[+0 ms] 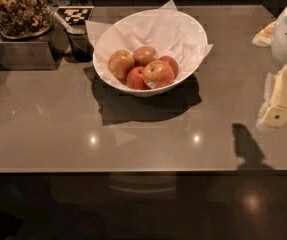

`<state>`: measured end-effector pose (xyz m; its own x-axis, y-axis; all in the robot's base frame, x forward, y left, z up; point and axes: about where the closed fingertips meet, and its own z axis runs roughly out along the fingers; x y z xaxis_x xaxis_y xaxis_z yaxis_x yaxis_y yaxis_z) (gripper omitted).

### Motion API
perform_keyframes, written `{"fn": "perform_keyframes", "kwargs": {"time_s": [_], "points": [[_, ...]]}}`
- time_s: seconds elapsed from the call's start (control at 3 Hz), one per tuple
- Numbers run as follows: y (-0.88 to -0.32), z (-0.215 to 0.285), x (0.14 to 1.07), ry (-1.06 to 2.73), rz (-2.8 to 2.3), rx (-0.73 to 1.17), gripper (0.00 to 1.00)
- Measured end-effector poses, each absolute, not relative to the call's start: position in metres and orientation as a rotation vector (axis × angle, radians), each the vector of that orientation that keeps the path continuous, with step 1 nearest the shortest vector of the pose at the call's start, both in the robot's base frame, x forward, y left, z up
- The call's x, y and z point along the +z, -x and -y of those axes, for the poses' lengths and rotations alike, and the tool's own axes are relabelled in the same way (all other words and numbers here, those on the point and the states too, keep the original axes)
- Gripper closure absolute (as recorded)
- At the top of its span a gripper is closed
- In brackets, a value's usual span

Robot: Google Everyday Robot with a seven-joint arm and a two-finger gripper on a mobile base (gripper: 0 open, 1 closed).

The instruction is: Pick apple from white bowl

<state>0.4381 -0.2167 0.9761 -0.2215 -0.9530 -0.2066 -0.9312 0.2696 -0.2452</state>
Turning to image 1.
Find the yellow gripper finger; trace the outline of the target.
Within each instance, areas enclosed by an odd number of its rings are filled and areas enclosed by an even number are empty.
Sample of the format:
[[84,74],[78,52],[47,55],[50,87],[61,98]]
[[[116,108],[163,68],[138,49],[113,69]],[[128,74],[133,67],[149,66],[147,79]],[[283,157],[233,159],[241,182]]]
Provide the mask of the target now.
[[276,129],[287,122],[287,65],[265,79],[264,103],[258,113],[256,127],[260,130]]
[[252,43],[259,47],[269,47],[272,43],[274,29],[275,22],[272,22],[254,36]]

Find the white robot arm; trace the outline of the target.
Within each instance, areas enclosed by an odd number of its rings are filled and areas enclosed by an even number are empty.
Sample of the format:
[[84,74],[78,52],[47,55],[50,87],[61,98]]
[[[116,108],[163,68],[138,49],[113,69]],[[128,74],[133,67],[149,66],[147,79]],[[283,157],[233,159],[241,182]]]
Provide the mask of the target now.
[[277,74],[269,73],[265,80],[264,103],[256,126],[258,129],[280,128],[287,122],[287,7],[278,18],[252,39],[260,47],[270,47],[272,57],[281,63]]

